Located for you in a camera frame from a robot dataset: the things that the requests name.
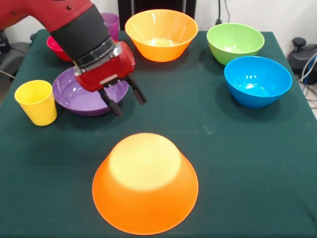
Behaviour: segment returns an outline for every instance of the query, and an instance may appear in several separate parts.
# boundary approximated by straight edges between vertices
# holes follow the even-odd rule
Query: purple bowl
[[[119,103],[128,89],[128,83],[120,81],[105,88],[105,91],[111,99]],[[58,104],[80,116],[93,117],[110,111],[98,92],[88,92],[80,86],[74,76],[74,68],[64,71],[55,79],[53,94]]]

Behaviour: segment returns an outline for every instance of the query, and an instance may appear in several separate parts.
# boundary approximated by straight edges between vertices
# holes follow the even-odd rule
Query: dark green table cover
[[[317,123],[296,81],[278,102],[247,109],[230,96],[224,67],[199,32],[177,60],[136,58],[133,73],[149,101],[131,90],[124,116],[85,118],[58,109],[33,125],[14,100],[22,83],[54,79],[70,64],[46,46],[41,30],[0,107],[0,237],[131,237],[105,222],[92,199],[96,169],[128,135],[154,132],[172,140],[200,183],[196,206],[169,238],[317,237]],[[272,33],[259,56],[290,67]]]

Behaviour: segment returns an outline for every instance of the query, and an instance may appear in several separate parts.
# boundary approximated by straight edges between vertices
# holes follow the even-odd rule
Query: red bowl
[[[50,36],[46,41],[47,46],[62,60],[71,62],[71,58],[64,52],[64,50],[58,45],[55,39]]]

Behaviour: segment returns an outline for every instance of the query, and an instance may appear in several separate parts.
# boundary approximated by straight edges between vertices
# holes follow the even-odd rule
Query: bowl
[[[116,103],[121,102],[129,89],[126,81],[105,88],[107,95]],[[98,92],[88,92],[80,86],[74,68],[61,73],[53,83],[53,95],[58,104],[74,114],[85,117],[99,116],[110,112]]]
[[[71,58],[65,53],[65,51],[58,45],[52,36],[49,36],[46,41],[47,46],[63,61],[71,62]]]
[[[133,15],[125,31],[147,59],[167,62],[182,55],[198,33],[198,25],[179,11],[156,9]]]
[[[99,166],[93,199],[101,216],[134,235],[154,235],[180,224],[198,196],[190,162],[167,138],[134,134],[121,140]]]
[[[224,76],[232,96],[249,108],[277,101],[292,86],[292,76],[284,66],[257,56],[234,59],[225,67]]]
[[[241,56],[255,56],[264,45],[258,30],[243,24],[219,24],[207,32],[207,40],[214,57],[226,65]]]

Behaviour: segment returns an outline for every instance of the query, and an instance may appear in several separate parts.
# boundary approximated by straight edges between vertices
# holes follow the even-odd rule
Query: purple cup
[[[109,29],[109,33],[111,37],[115,41],[119,41],[119,17],[113,13],[102,13],[101,16],[103,17],[106,26]]]

